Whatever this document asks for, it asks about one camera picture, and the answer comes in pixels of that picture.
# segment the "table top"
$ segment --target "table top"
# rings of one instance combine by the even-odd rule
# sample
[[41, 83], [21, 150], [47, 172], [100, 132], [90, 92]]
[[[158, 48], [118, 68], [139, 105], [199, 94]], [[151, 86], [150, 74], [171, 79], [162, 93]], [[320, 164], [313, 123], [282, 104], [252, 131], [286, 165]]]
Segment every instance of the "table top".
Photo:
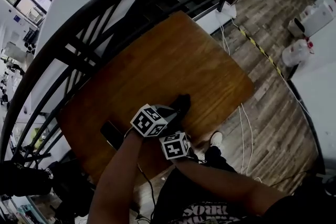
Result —
[[[110, 120], [125, 133], [144, 104], [169, 105], [190, 94], [182, 125], [198, 146], [254, 91], [254, 85], [218, 43], [183, 12], [156, 25], [113, 58], [57, 116], [84, 170], [95, 183], [115, 154], [100, 133]], [[153, 178], [171, 162], [157, 139], [146, 141], [139, 164]], [[144, 182], [139, 173], [137, 184]]]

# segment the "sneaker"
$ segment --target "sneaker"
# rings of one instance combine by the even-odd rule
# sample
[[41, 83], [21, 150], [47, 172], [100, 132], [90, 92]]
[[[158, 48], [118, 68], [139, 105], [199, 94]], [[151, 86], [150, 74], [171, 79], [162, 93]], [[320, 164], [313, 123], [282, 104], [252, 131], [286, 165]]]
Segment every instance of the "sneaker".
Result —
[[216, 146], [220, 148], [222, 146], [223, 135], [220, 132], [215, 132], [210, 139], [210, 146]]

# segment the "yellow and black striped tape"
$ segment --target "yellow and black striped tape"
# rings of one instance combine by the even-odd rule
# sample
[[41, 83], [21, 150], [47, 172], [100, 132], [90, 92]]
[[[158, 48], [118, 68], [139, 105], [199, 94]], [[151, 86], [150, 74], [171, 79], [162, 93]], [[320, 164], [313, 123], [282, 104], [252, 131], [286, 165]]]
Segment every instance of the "yellow and black striped tape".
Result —
[[260, 52], [265, 55], [265, 57], [271, 62], [271, 64], [274, 66], [274, 68], [277, 70], [277, 72], [279, 73], [280, 76], [282, 76], [283, 79], [285, 79], [285, 76], [282, 74], [280, 68], [275, 64], [275, 62], [273, 61], [273, 59], [263, 50], [263, 48], [261, 48], [248, 34], [246, 34], [239, 26], [234, 25], [235, 27], [237, 27], [237, 29], [249, 40], [251, 41], [251, 43], [256, 46], [258, 48], [258, 50], [260, 50]]

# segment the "curved railing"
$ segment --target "curved railing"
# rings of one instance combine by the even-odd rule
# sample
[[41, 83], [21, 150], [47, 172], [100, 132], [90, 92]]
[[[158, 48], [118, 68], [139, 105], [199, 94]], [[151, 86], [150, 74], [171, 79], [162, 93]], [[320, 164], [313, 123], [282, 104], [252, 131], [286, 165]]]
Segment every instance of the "curved railing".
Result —
[[[72, 15], [47, 41], [47, 43], [42, 47], [40, 52], [35, 57], [34, 61], [29, 66], [26, 74], [23, 76], [14, 97], [10, 103], [7, 116], [4, 122], [4, 126], [0, 138], [0, 162], [4, 161], [5, 152], [10, 139], [11, 132], [17, 120], [17, 117], [20, 113], [20, 110], [24, 106], [26, 99], [34, 88], [35, 84], [41, 78], [45, 70], [55, 59], [62, 61], [67, 64], [68, 67], [62, 72], [62, 74], [55, 80], [52, 86], [49, 88], [47, 93], [42, 97], [40, 103], [37, 105], [36, 109], [32, 113], [28, 123], [26, 124], [18, 144], [16, 146], [14, 155], [20, 154], [19, 149], [22, 146], [22, 143], [31, 128], [36, 117], [42, 111], [43, 107], [46, 105], [51, 96], [55, 91], [62, 85], [62, 83], [71, 76], [71, 74], [76, 71], [77, 73], [81, 72], [83, 76], [77, 81], [76, 79], [72, 83], [70, 90], [66, 90], [65, 96], [57, 106], [52, 110], [48, 115], [42, 127], [39, 129], [38, 133], [34, 137], [33, 141], [30, 144], [30, 148], [26, 151], [24, 158], [26, 159], [29, 154], [33, 155], [33, 147], [37, 140], [42, 135], [46, 127], [51, 123], [51, 121], [58, 114], [60, 109], [72, 98], [74, 94], [96, 73], [101, 67], [108, 63], [115, 55], [122, 51], [128, 44], [133, 40], [138, 38], [141, 34], [148, 31], [155, 24], [159, 23], [162, 20], [165, 20], [171, 13], [180, 10], [183, 5], [189, 3], [192, 0], [182, 0], [180, 3], [174, 5], [173, 7], [164, 10], [156, 18], [152, 18], [150, 21], [144, 23], [143, 25], [137, 27], [131, 35], [127, 35], [122, 40], [118, 38], [111, 38], [115, 33], [118, 33], [121, 29], [128, 27], [131, 23], [131, 17], [140, 16], [139, 7], [136, 5], [132, 6], [126, 15], [121, 18], [119, 21], [114, 23], [112, 26], [108, 27], [108, 21], [110, 19], [109, 14], [112, 10], [116, 9], [116, 6], [122, 0], [91, 0], [81, 9], [79, 9], [74, 15]], [[151, 0], [146, 5], [153, 5], [155, 1]], [[98, 27], [97, 21], [100, 18], [99, 24], [101, 21], [105, 20], [102, 23], [102, 27]], [[91, 33], [89, 34], [89, 39], [84, 41], [84, 36], [88, 35], [88, 29]], [[102, 57], [98, 56], [94, 51], [106, 42], [109, 38], [106, 49]], [[70, 45], [78, 51], [77, 54], [69, 50], [67, 45]], [[56, 125], [49, 132], [48, 136], [42, 142], [38, 150], [34, 153], [37, 156], [43, 147], [47, 144], [50, 138], [58, 131], [59, 126]], [[47, 153], [51, 147], [59, 140], [61, 134], [59, 134], [51, 145], [44, 151]]]

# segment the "transparent plastic bottle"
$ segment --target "transparent plastic bottle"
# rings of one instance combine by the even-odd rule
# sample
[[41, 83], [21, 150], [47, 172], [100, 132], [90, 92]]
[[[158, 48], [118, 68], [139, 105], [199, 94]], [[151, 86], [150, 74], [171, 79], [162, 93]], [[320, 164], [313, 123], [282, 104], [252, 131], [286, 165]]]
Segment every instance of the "transparent plastic bottle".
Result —
[[311, 54], [313, 43], [309, 40], [299, 39], [283, 50], [282, 60], [287, 67], [293, 67], [305, 61]]

